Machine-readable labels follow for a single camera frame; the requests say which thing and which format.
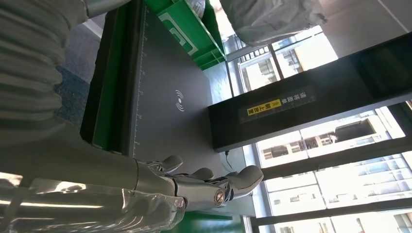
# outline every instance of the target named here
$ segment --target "metal pipe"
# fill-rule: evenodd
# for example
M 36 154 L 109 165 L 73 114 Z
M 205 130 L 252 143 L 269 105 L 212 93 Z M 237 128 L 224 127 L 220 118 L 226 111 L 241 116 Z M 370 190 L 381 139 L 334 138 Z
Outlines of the metal pipe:
M 95 17 L 103 13 L 114 10 L 130 0 L 84 0 L 87 8 L 87 15 Z

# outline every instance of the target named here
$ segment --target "green tray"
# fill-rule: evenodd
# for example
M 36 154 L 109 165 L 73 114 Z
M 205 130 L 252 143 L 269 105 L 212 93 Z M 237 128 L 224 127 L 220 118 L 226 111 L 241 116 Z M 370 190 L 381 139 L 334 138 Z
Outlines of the green tray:
M 163 24 L 205 70 L 226 60 L 215 12 L 206 0 L 202 20 L 185 0 L 146 0 Z

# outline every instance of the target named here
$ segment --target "black panel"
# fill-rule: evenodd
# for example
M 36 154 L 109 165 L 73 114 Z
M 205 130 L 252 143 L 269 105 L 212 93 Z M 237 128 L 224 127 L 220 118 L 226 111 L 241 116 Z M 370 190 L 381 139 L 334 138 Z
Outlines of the black panel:
M 213 146 L 225 151 L 297 130 L 298 126 L 406 101 L 411 98 L 406 96 L 412 90 L 411 61 L 412 34 L 407 34 L 210 106 Z M 239 111 L 303 88 L 313 90 L 316 101 L 245 123 L 241 120 Z

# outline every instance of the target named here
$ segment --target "robotic hand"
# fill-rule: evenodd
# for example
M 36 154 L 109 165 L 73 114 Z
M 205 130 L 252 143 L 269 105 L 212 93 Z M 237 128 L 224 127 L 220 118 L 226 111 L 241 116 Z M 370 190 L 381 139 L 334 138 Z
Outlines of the robotic hand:
M 170 156 L 162 162 L 140 164 L 148 166 L 154 174 L 174 184 L 175 195 L 185 199 L 186 211 L 221 207 L 227 201 L 250 194 L 263 179 L 263 173 L 257 166 L 248 166 L 240 173 L 232 172 L 216 179 L 208 168 L 201 168 L 192 174 L 169 174 L 182 163 L 179 156 Z

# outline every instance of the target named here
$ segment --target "window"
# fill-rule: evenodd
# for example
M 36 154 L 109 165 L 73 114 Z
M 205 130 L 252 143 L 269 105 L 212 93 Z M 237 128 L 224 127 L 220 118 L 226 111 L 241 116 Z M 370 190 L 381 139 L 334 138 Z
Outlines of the window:
M 412 233 L 411 209 L 370 212 L 275 224 L 285 233 Z
M 289 152 L 286 146 L 276 146 L 270 149 L 263 150 L 263 154 L 265 155 L 265 159 L 271 159 L 282 155 L 287 155 L 289 154 Z
M 305 139 L 305 145 L 308 150 L 319 147 L 315 137 Z
M 369 120 L 362 120 L 336 128 L 335 135 L 338 141 L 346 141 L 376 133 Z
M 331 133 L 326 133 L 319 136 L 322 146 L 327 146 L 335 142 L 335 135 Z

